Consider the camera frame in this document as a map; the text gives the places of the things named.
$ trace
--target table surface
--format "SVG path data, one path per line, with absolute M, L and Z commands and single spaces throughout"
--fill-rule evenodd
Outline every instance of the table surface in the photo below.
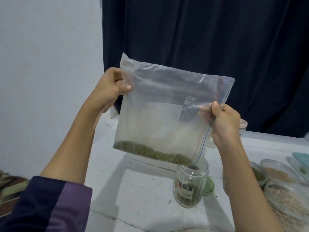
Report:
M 96 129 L 85 183 L 93 189 L 87 232 L 234 231 L 217 149 L 208 148 L 205 154 L 214 194 L 187 209 L 173 197 L 175 165 L 156 164 L 112 148 L 117 122 L 101 118 Z M 309 153 L 305 140 L 277 135 L 246 132 L 243 144 L 249 159 L 258 164 L 273 159 L 289 165 L 292 152 Z

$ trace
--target dark curtain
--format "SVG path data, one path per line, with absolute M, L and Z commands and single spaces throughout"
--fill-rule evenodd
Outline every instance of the dark curtain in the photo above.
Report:
M 103 0 L 104 68 L 122 52 L 234 77 L 227 104 L 247 130 L 309 131 L 309 0 Z

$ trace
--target printed symbols on bag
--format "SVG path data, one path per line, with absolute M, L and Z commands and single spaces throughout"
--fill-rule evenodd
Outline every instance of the printed symbols on bag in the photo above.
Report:
M 185 105 L 193 106 L 195 100 L 196 100 L 196 97 L 187 96 L 187 97 L 186 97 L 186 100 L 184 101 L 184 104 L 185 104 Z
M 178 180 L 178 187 L 177 190 L 180 195 L 184 198 L 192 199 L 193 188 L 183 184 L 181 181 Z

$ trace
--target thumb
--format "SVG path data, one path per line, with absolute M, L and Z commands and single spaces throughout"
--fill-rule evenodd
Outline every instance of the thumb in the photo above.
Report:
M 126 93 L 129 93 L 129 91 L 132 89 L 131 85 L 120 85 L 119 87 L 119 94 L 124 95 Z
M 215 117 L 217 117 L 222 112 L 217 101 L 211 103 L 211 112 Z

